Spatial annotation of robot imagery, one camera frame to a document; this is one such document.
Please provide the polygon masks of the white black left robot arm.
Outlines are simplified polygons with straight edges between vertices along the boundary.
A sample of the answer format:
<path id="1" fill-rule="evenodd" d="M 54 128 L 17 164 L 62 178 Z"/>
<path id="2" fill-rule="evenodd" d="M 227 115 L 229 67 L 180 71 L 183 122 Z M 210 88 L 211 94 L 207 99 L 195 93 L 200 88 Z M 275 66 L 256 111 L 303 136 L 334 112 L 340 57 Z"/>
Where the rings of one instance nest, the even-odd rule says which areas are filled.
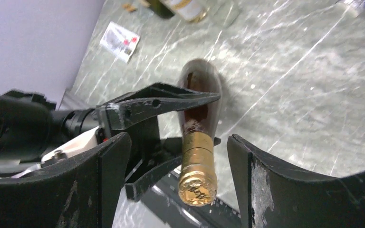
<path id="1" fill-rule="evenodd" d="M 11 90 L 0 96 L 0 159 L 58 161 L 84 152 L 119 133 L 132 141 L 126 165 L 128 199 L 139 201 L 162 177 L 181 164 L 182 139 L 161 139 L 158 116 L 210 108 L 221 92 L 155 83 L 96 107 L 56 110 L 41 94 Z"/>

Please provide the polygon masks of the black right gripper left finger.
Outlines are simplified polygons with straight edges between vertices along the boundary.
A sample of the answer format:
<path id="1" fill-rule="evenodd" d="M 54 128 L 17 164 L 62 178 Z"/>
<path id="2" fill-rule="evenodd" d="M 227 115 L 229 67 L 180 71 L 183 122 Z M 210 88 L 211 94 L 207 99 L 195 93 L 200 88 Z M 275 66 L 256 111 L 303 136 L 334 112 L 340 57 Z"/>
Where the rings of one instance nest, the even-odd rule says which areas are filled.
<path id="1" fill-rule="evenodd" d="M 0 179 L 0 228 L 110 228 L 130 152 L 120 133 L 27 177 Z"/>

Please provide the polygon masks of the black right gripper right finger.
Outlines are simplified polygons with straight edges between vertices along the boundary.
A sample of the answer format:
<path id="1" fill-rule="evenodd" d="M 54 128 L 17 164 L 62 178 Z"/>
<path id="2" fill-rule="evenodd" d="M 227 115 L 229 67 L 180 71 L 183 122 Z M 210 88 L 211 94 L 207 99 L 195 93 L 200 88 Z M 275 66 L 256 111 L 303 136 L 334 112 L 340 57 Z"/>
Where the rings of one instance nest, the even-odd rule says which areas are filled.
<path id="1" fill-rule="evenodd" d="M 237 134 L 227 151 L 244 228 L 365 228 L 365 171 L 337 178 L 282 160 Z"/>

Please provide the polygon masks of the dark green wine bottle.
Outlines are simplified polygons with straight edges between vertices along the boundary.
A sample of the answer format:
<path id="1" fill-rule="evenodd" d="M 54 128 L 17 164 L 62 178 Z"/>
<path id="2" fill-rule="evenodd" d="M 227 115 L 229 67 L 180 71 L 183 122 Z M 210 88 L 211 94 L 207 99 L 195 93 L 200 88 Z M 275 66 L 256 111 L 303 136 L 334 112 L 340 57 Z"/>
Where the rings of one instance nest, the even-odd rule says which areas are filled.
<path id="1" fill-rule="evenodd" d="M 160 0 L 145 0 L 148 3 L 148 8 L 162 19 L 170 19 L 174 13 L 168 9 Z"/>

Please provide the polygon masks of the dark bottle gold foil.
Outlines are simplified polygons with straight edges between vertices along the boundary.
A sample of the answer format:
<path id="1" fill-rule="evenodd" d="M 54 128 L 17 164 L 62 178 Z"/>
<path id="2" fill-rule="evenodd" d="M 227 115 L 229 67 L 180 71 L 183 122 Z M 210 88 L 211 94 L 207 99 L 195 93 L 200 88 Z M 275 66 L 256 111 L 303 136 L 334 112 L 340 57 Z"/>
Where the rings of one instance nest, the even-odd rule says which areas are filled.
<path id="1" fill-rule="evenodd" d="M 197 92 L 222 94 L 219 72 L 209 61 L 193 59 L 182 68 L 178 86 Z M 178 112 L 182 131 L 182 165 L 178 192 L 187 205 L 211 204 L 217 193 L 214 137 L 221 100 Z"/>

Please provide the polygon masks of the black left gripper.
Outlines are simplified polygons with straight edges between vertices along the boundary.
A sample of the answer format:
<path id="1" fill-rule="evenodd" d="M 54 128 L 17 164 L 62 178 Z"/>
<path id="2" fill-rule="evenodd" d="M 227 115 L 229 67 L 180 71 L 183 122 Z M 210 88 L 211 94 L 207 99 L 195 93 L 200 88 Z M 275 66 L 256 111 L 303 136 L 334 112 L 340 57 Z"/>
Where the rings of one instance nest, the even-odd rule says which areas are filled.
<path id="1" fill-rule="evenodd" d="M 210 104 L 220 93 L 154 83 L 97 107 L 105 136 L 127 133 L 132 141 L 125 172 L 129 200 L 139 201 L 160 179 L 182 163 L 181 137 L 160 138 L 158 115 Z"/>

